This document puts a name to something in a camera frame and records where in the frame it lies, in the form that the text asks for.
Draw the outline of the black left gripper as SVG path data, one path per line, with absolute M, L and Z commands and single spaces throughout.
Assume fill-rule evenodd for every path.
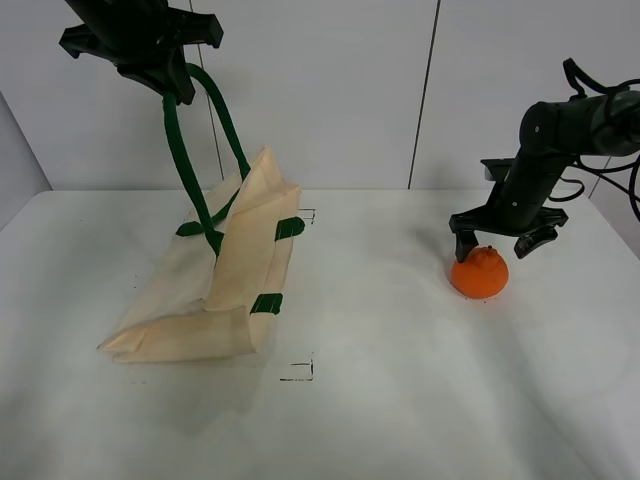
M 195 88 L 184 55 L 186 45 L 217 48 L 222 26 L 214 14 L 173 8 L 166 1 L 70 1 L 82 24 L 64 30 L 59 45 L 73 58 L 106 59 L 119 74 L 177 104 L 190 105 Z

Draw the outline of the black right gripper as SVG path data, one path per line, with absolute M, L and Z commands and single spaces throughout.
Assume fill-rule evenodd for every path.
M 555 226 L 568 216 L 560 208 L 544 205 L 569 165 L 567 156 L 516 156 L 482 161 L 494 182 L 486 203 L 454 214 L 449 227 L 456 237 L 455 256 L 464 263 L 477 247 L 474 231 L 519 237 L 514 246 L 518 259 L 557 239 Z

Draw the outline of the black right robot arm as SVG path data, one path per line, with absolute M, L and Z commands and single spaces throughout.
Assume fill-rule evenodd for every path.
M 639 92 L 538 102 L 522 119 L 519 142 L 515 157 L 481 161 L 494 183 L 486 203 L 450 217 L 460 263 L 478 246 L 477 231 L 515 237 L 520 259 L 555 240 L 568 216 L 544 203 L 565 169 L 578 166 L 583 156 L 626 157 L 639 151 Z

